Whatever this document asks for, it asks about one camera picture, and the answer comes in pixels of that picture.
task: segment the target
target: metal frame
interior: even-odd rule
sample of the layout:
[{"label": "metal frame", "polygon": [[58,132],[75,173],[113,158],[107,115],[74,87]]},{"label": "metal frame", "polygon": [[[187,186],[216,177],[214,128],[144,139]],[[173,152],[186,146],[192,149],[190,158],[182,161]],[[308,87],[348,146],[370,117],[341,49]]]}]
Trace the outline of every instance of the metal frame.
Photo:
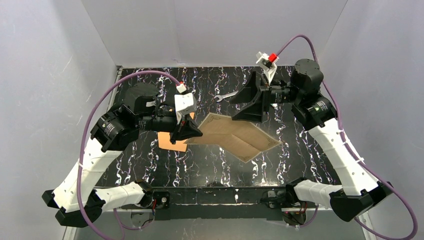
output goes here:
[{"label": "metal frame", "polygon": [[[120,79],[123,69],[124,68],[122,66],[120,66],[119,69],[117,70],[117,76],[116,76],[115,82]],[[115,100],[116,93],[117,93],[117,89],[115,88],[113,90],[111,96],[110,96],[110,100],[109,100],[109,103],[108,103],[108,109],[112,106],[112,104]],[[272,187],[261,187],[261,186],[258,186],[258,187],[155,187],[155,190],[164,190],[164,191],[171,190],[171,189],[173,189],[174,191],[184,191],[184,190],[187,190],[187,189],[196,190],[196,192],[188,192],[188,194],[194,194],[194,196],[196,196],[195,202],[193,202],[193,203],[192,202],[190,202],[190,203],[180,202],[176,206],[184,206],[184,207],[205,206],[206,207],[206,206],[227,205],[227,206],[236,207],[236,206],[243,206],[243,205],[245,205],[245,206],[259,205],[257,202],[246,203],[247,198],[245,198],[243,200],[243,197],[242,197],[243,195],[241,194],[242,192],[240,192],[240,196],[238,196],[238,193],[239,193],[238,191],[240,189],[251,189],[251,190],[255,189],[256,191],[258,189],[260,189],[259,191],[266,191],[266,190],[269,191],[269,190],[275,189],[277,191],[277,190],[283,189],[283,188],[284,187],[281,187],[281,186],[272,186]],[[203,202],[197,202],[198,201],[198,199],[197,199],[198,194],[202,195],[202,192],[199,193],[199,190],[205,190],[203,192],[208,192],[208,190],[213,190],[213,191],[223,190],[223,192],[226,192],[226,191],[230,190],[228,192],[232,192],[232,194],[237,195],[238,199],[236,200],[237,202],[231,202],[231,203],[228,202],[228,200],[225,200],[225,198],[224,198],[224,200],[220,199],[220,197],[218,197],[218,201],[215,202],[215,203],[209,202],[208,200],[203,201]],[[282,212],[294,212],[294,211],[298,211],[298,208],[292,208],[292,207],[281,208],[281,211]],[[310,213],[311,211],[315,211],[315,208],[310,207],[310,208],[307,209],[307,211],[308,211],[308,213]],[[331,209],[325,208],[325,207],[319,207],[318,211],[331,211]],[[140,213],[140,212],[150,212],[150,210],[149,209],[136,208],[135,206],[131,205],[131,206],[124,206],[124,208],[118,209],[118,212]],[[365,212],[364,214],[359,216],[359,220],[362,223],[364,223],[367,227],[373,229],[373,226],[372,226],[370,217],[368,215],[368,212]],[[363,228],[362,230],[363,230],[363,233],[364,233],[366,240],[376,240],[377,239],[374,234],[368,232],[366,229]],[[73,240],[75,238],[76,232],[77,232],[76,227],[66,227],[64,235],[63,235],[63,240]]]},{"label": "metal frame", "polygon": [[[282,221],[281,207],[291,204],[266,207],[260,202],[268,192],[284,191],[284,187],[153,187],[155,199],[166,197],[170,206],[156,208],[156,221],[179,219],[267,219]],[[135,205],[122,209],[136,210]]]}]

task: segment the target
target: red component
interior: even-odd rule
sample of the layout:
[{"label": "red component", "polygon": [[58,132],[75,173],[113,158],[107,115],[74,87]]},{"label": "red component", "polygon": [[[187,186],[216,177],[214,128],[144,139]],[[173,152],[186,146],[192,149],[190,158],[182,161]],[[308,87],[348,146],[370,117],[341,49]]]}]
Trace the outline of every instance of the red component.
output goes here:
[{"label": "red component", "polygon": [[273,63],[275,60],[277,60],[277,55],[276,55],[275,53],[271,54],[271,55],[268,57],[268,60],[269,60],[271,63]]}]

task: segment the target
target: metal wrench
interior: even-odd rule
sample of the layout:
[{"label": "metal wrench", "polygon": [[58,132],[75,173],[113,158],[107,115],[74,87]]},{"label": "metal wrench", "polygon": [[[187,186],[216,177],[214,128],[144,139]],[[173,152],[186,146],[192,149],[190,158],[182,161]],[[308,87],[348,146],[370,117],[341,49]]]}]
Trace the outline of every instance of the metal wrench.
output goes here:
[{"label": "metal wrench", "polygon": [[229,98],[229,97],[232,97],[232,96],[236,95],[238,92],[239,91],[234,91],[234,92],[227,93],[227,94],[224,94],[224,95],[216,95],[213,98],[216,99],[216,102],[217,103],[219,103],[219,102],[221,102],[222,100],[224,100],[226,98]]}]

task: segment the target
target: brown cardboard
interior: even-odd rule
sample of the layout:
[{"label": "brown cardboard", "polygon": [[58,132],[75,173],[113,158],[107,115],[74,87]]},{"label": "brown cardboard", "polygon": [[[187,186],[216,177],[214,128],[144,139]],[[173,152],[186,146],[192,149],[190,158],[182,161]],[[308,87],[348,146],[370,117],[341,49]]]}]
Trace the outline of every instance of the brown cardboard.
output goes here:
[{"label": "brown cardboard", "polygon": [[219,145],[244,163],[281,144],[251,122],[233,121],[230,116],[216,113],[209,113],[199,129],[203,136],[192,137],[186,144]]},{"label": "brown cardboard", "polygon": [[[192,119],[195,117],[195,113],[190,113],[190,116]],[[179,151],[179,152],[185,152],[187,151],[187,144],[185,144],[185,140],[182,141],[176,141],[175,144],[172,144],[170,141],[170,133],[169,132],[163,132],[160,131],[157,133],[157,140],[159,142],[159,148],[166,149],[166,150],[172,150],[172,151]]]}]

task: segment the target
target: white wall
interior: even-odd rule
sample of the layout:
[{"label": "white wall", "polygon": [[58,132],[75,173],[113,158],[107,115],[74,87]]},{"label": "white wall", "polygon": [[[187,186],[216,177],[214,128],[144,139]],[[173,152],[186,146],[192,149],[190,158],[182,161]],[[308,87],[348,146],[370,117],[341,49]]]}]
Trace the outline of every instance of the white wall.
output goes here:
[{"label": "white wall", "polygon": [[[423,13],[420,0],[350,0],[319,58],[352,143],[413,206],[421,226],[415,239],[424,239]],[[391,237],[412,229],[394,195],[370,217]]]},{"label": "white wall", "polygon": [[115,64],[79,0],[0,1],[0,56],[0,239],[62,239],[41,195],[77,160]]},{"label": "white wall", "polygon": [[[82,0],[112,59],[124,67],[254,66],[296,34],[323,52],[347,0]],[[278,65],[311,58],[295,41]]]}]

